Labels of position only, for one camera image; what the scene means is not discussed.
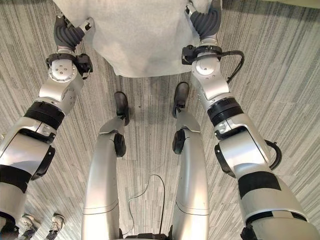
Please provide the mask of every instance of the black cable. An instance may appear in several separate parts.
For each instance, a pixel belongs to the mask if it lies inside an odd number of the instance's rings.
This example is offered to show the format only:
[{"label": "black cable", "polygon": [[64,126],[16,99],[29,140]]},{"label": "black cable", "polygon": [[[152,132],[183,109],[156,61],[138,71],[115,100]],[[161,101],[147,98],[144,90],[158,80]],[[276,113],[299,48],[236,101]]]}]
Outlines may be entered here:
[{"label": "black cable", "polygon": [[147,189],[148,189],[148,186],[149,186],[149,182],[150,182],[150,178],[151,176],[157,176],[158,178],[160,178],[161,182],[162,182],[162,185],[163,185],[163,203],[162,203],[162,213],[161,213],[161,222],[160,222],[160,230],[159,230],[159,234],[161,234],[161,228],[162,228],[162,222],[163,222],[163,219],[164,219],[164,211],[165,211],[165,199],[166,199],[166,187],[165,187],[165,183],[164,181],[162,180],[162,178],[158,175],[158,174],[151,174],[149,176],[149,179],[148,179],[148,183],[146,185],[146,188],[144,189],[143,193],[137,195],[137,196],[134,196],[134,197],[131,197],[128,201],[128,207],[129,207],[129,213],[130,213],[130,216],[131,216],[131,219],[132,219],[132,227],[130,228],[129,231],[127,231],[126,233],[124,233],[123,235],[127,235],[128,233],[130,233],[132,231],[132,229],[134,229],[135,227],[135,221],[134,221],[134,217],[132,215],[132,212],[131,212],[131,207],[130,207],[130,202],[131,200],[133,199],[136,199],[136,198],[139,198],[141,197],[143,194],[146,193]]},{"label": "black cable", "polygon": [[272,147],[275,150],[275,160],[274,162],[269,166],[271,170],[276,169],[279,164],[281,163],[282,160],[282,152],[281,149],[277,146],[276,142],[272,142],[272,141],[268,141],[268,140],[264,140],[265,143]]},{"label": "black cable", "polygon": [[230,55],[239,55],[239,56],[241,56],[241,60],[238,63],[238,65],[236,66],[236,68],[234,69],[233,73],[227,78],[226,82],[229,84],[232,81],[232,79],[237,75],[237,73],[240,71],[242,66],[244,65],[245,55],[244,55],[244,53],[242,51],[233,50],[233,51],[225,51],[225,52],[222,52],[221,54],[202,55],[202,56],[198,56],[193,61],[197,61],[197,60],[204,59],[204,58],[207,58],[207,57],[222,58],[222,57],[230,56]]}]

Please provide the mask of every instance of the floor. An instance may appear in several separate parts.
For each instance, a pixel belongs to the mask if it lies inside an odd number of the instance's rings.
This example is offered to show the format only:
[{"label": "floor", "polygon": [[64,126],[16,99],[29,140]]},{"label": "floor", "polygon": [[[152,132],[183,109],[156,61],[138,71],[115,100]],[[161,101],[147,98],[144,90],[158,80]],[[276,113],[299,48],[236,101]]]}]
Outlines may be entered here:
[{"label": "floor", "polygon": [[[320,231],[320,10],[256,0],[223,1],[222,49],[239,49],[245,63],[230,84],[261,135],[278,142],[283,159],[276,173],[288,184]],[[51,0],[0,2],[0,133],[8,131],[38,95],[47,79],[45,58],[56,50],[52,29],[58,8]],[[175,119],[171,116],[177,83],[190,74],[150,78],[115,76],[90,46],[81,44],[94,73],[85,81],[72,112],[54,141],[56,155],[47,174],[29,185],[25,212],[42,226],[33,239],[47,234],[57,212],[66,224],[57,240],[79,240],[82,205],[99,128],[115,115],[113,93],[123,91],[131,122],[125,128],[127,153],[117,162],[120,227],[132,226],[128,199],[141,193],[150,174],[165,187],[163,232],[172,222],[180,160],[172,151]],[[236,57],[222,60],[229,74]],[[191,88],[187,110],[200,123],[210,199],[209,239],[239,240],[243,228],[236,181],[217,162],[217,140]],[[146,194],[131,203],[131,234],[158,232],[163,189],[152,178]]]}]

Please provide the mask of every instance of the black joint band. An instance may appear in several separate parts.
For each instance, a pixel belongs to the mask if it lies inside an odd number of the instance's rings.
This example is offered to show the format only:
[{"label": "black joint band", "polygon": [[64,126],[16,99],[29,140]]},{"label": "black joint band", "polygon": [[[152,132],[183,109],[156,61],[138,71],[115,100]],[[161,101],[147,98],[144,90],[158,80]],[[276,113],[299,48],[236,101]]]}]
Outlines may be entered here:
[{"label": "black joint band", "polygon": [[260,212],[257,213],[255,215],[250,216],[246,221],[245,221],[245,225],[248,226],[250,225],[252,222],[259,220],[259,219],[264,219],[264,218],[272,218],[274,215],[272,213],[272,211],[265,211],[265,212]]},{"label": "black joint band", "polygon": [[256,171],[243,175],[238,180],[240,198],[256,189],[276,189],[281,191],[277,177],[267,171]]},{"label": "black joint band", "polygon": [[221,152],[219,144],[215,145],[214,153],[215,153],[216,158],[218,159],[218,162],[220,164],[220,167],[221,167],[222,171],[225,174],[228,174],[228,175],[230,175],[230,176],[235,178],[235,174],[231,171],[231,169],[230,169],[230,167],[229,167],[229,165],[228,165],[223,153]]},{"label": "black joint band", "polygon": [[7,222],[10,222],[12,225],[16,225],[16,220],[13,216],[9,215],[8,213],[5,213],[3,211],[0,211],[0,217],[6,219]]},{"label": "black joint band", "polygon": [[222,48],[214,45],[203,45],[203,46],[198,46],[195,49],[194,53],[196,56],[198,56],[198,54],[204,54],[204,53],[220,55],[222,54]]},{"label": "black joint band", "polygon": [[300,220],[307,222],[307,219],[304,216],[302,216],[301,214],[296,213],[296,212],[291,212],[291,214],[292,214],[293,218],[300,219]]},{"label": "black joint band", "polygon": [[239,103],[234,97],[226,97],[213,104],[207,111],[214,126],[238,114],[243,114]]},{"label": "black joint band", "polygon": [[34,175],[31,177],[31,180],[34,181],[38,178],[41,178],[47,173],[47,170],[54,158],[56,150],[49,146],[48,151],[46,152],[41,164],[39,165],[38,169],[35,171]]},{"label": "black joint band", "polygon": [[53,53],[45,60],[48,68],[52,65],[52,62],[55,60],[67,59],[71,60],[73,63],[77,61],[77,58],[69,53]]},{"label": "black joint band", "polygon": [[55,130],[61,125],[65,115],[55,106],[42,102],[35,101],[32,106],[26,111],[25,117],[44,122]]},{"label": "black joint band", "polygon": [[31,174],[20,168],[0,164],[0,183],[11,184],[25,194]]}]

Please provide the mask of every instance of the sneaker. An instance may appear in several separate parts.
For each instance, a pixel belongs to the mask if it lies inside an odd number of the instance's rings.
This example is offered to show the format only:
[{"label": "sneaker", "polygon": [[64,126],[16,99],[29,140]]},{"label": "sneaker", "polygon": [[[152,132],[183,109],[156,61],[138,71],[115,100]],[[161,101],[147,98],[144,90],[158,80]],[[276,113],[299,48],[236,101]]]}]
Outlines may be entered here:
[{"label": "sneaker", "polygon": [[22,223],[24,225],[25,232],[29,230],[36,232],[41,225],[33,216],[28,214],[22,216]]},{"label": "sneaker", "polygon": [[59,233],[62,227],[64,226],[64,222],[65,222],[64,216],[57,213],[53,214],[52,225],[49,232],[51,233],[52,231],[55,231],[56,233]]}]

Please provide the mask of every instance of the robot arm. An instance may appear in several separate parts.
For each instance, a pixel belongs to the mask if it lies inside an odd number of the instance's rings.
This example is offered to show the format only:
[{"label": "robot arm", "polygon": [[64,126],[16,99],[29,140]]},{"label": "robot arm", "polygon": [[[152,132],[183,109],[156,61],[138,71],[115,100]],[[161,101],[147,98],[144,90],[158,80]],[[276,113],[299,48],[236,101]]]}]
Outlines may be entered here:
[{"label": "robot arm", "polygon": [[51,143],[57,129],[73,108],[85,74],[93,70],[86,54],[74,52],[93,24],[93,19],[88,18],[80,27],[74,27],[65,16],[57,15],[57,53],[46,61],[49,78],[0,145],[0,222],[7,226],[14,226],[23,213],[29,181],[47,172],[55,155]]},{"label": "robot arm", "polygon": [[320,239],[304,210],[286,184],[270,169],[265,140],[231,94],[220,72],[217,33],[221,1],[213,0],[208,14],[198,13],[190,2],[186,14],[199,33],[198,47],[182,50],[182,63],[191,66],[192,84],[219,139],[215,154],[222,170],[238,181],[244,240]]}]

